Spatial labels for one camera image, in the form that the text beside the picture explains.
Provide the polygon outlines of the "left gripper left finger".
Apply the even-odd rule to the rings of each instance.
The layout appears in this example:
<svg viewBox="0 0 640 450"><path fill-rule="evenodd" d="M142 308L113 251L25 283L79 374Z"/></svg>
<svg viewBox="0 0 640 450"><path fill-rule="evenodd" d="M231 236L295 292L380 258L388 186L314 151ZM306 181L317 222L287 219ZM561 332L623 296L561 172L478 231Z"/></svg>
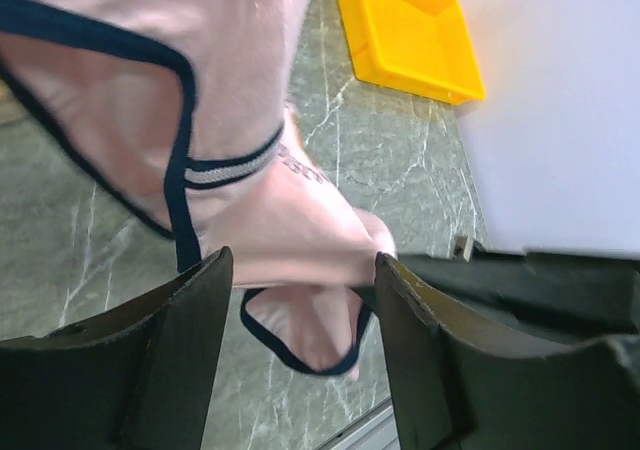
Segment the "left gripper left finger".
<svg viewBox="0 0 640 450"><path fill-rule="evenodd" d="M2 447L199 448L232 271L221 249L106 312L3 341Z"/></svg>

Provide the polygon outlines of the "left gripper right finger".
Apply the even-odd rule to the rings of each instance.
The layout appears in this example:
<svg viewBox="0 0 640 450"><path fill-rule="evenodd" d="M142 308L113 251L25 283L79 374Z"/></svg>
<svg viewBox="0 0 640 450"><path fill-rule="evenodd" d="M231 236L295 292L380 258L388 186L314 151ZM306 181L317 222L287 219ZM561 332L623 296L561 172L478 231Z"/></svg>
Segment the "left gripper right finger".
<svg viewBox="0 0 640 450"><path fill-rule="evenodd" d="M472 319L408 270L376 259L375 293L404 449L635 449L639 362L604 344L542 359L440 352L440 319Z"/></svg>

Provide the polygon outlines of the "pink underwear navy trim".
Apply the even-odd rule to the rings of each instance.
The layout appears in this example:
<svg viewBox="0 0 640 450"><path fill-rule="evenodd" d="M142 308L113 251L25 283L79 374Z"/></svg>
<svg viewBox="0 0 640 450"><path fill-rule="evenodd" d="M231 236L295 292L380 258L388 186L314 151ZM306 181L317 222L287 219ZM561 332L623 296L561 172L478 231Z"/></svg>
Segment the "pink underwear navy trim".
<svg viewBox="0 0 640 450"><path fill-rule="evenodd" d="M221 247L241 318L289 368L358 374L357 289L395 245L298 137L288 84L310 0L1 0L1 75L65 152L176 246Z"/></svg>

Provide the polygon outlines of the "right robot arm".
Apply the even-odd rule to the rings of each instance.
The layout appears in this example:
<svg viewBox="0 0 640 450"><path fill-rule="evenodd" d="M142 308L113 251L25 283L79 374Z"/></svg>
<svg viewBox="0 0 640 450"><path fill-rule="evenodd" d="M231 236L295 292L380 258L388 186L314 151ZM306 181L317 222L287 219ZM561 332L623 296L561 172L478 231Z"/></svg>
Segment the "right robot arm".
<svg viewBox="0 0 640 450"><path fill-rule="evenodd" d="M639 263L553 253L506 254L474 244L469 259L404 254L408 270L471 317L440 319L440 352L542 359L604 344L639 362Z"/></svg>

